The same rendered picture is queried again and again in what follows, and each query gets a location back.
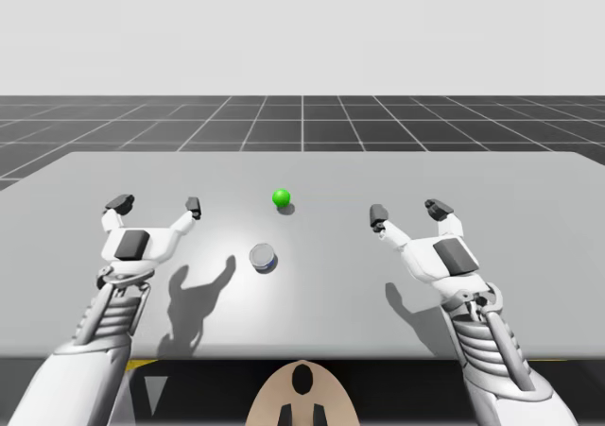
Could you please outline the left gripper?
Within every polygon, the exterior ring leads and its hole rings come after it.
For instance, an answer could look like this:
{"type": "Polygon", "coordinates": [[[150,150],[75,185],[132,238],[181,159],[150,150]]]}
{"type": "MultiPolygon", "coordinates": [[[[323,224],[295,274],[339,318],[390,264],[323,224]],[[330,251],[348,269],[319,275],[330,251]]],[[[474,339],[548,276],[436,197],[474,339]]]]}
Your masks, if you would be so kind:
{"type": "Polygon", "coordinates": [[[104,231],[110,231],[101,250],[101,257],[116,274],[142,274],[154,270],[174,254],[174,233],[186,235],[202,216],[196,196],[185,202],[186,212],[170,229],[123,228],[122,217],[130,213],[134,195],[120,195],[105,205],[101,217],[104,231]]]}

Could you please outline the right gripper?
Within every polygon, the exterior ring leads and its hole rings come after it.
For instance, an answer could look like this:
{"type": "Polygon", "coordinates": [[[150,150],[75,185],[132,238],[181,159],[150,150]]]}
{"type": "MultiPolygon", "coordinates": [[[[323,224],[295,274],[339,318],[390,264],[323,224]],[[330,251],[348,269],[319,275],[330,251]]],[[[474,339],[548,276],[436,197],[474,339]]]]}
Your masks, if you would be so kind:
{"type": "Polygon", "coordinates": [[[370,226],[381,242],[402,253],[402,260],[412,277],[436,289],[442,297],[452,297],[460,290],[471,293],[488,291],[488,285],[478,274],[475,255],[464,241],[462,222],[454,209],[438,199],[427,199],[424,206],[437,222],[439,236],[411,240],[389,220],[382,204],[370,206],[370,226]]]}

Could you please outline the blue flat can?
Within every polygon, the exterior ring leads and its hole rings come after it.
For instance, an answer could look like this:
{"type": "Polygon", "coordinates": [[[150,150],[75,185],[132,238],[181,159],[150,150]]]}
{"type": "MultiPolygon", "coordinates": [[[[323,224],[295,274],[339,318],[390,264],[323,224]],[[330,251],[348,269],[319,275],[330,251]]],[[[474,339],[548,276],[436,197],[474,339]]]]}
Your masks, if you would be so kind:
{"type": "Polygon", "coordinates": [[[252,267],[260,273],[270,272],[277,264],[276,253],[268,243],[255,245],[249,253],[249,259],[252,267]]]}

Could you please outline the tan robot part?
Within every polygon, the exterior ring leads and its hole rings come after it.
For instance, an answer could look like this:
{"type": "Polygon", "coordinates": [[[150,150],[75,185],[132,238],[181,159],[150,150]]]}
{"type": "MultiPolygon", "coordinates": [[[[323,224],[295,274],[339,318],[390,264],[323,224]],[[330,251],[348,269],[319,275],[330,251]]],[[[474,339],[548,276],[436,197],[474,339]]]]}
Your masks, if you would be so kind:
{"type": "Polygon", "coordinates": [[[328,369],[300,360],[264,382],[245,426],[360,426],[353,402],[328,369]]]}

